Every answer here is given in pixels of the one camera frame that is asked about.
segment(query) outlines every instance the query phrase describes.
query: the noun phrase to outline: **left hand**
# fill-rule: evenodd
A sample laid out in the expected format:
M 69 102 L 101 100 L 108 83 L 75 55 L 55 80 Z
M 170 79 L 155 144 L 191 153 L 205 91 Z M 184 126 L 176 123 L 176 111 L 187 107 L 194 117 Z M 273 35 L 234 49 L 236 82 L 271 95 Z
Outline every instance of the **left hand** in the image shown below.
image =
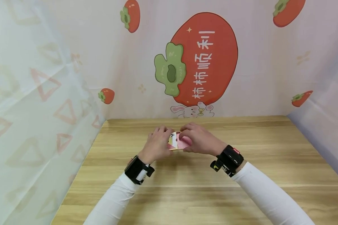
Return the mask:
M 148 135 L 148 140 L 143 150 L 138 153 L 138 158 L 145 164 L 152 164 L 158 159 L 162 159 L 173 154 L 167 148 L 167 143 L 174 130 L 166 128 L 164 125 L 155 128 L 153 133 Z

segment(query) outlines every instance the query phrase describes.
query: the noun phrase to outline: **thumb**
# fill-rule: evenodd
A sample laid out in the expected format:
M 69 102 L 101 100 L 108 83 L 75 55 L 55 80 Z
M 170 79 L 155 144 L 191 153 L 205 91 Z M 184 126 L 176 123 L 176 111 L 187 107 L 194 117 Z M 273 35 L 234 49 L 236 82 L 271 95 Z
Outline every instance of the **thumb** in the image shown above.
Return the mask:
M 185 147 L 185 148 L 183 149 L 183 152 L 193 152 L 193 148 L 192 148 L 191 146 Z

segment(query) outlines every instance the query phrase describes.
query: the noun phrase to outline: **playing card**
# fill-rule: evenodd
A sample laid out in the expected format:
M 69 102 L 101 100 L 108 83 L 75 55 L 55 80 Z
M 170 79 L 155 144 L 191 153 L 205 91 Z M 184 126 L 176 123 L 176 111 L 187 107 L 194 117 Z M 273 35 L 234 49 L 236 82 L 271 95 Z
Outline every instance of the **playing card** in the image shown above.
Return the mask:
M 169 150 L 184 149 L 192 145 L 192 141 L 188 137 L 183 137 L 179 140 L 180 132 L 173 132 L 168 140 L 167 147 Z

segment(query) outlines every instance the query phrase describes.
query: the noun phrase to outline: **black wrist strap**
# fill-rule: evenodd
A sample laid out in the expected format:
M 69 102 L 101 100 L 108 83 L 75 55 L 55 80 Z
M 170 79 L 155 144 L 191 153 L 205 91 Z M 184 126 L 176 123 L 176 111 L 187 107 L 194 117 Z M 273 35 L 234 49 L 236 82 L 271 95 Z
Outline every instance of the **black wrist strap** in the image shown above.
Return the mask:
M 140 173 L 145 170 L 146 174 L 143 176 L 141 174 L 141 180 L 137 180 Z M 128 166 L 125 169 L 125 174 L 128 176 L 128 178 L 134 183 L 141 185 L 145 179 L 146 176 L 150 177 L 152 173 L 154 173 L 154 168 L 152 168 L 150 165 L 143 163 L 138 156 L 135 156 L 128 164 Z
M 210 167 L 216 172 L 222 168 L 228 176 L 232 177 L 235 175 L 236 169 L 243 163 L 243 161 L 244 158 L 240 152 L 228 145 L 223 152 L 217 156 L 217 160 L 210 164 Z

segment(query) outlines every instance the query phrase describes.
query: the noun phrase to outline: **wooden table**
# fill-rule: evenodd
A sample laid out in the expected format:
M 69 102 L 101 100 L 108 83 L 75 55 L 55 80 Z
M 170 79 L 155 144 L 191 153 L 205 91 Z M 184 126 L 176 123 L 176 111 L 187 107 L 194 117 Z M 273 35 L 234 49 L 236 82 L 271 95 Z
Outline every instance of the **wooden table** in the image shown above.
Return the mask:
M 316 225 L 338 225 L 338 175 L 285 116 L 194 120 L 241 151 L 282 187 Z M 161 124 L 178 130 L 186 119 L 106 121 L 53 223 L 83 224 L 95 204 Z M 212 156 L 176 151 L 153 164 L 119 224 L 271 224 Z

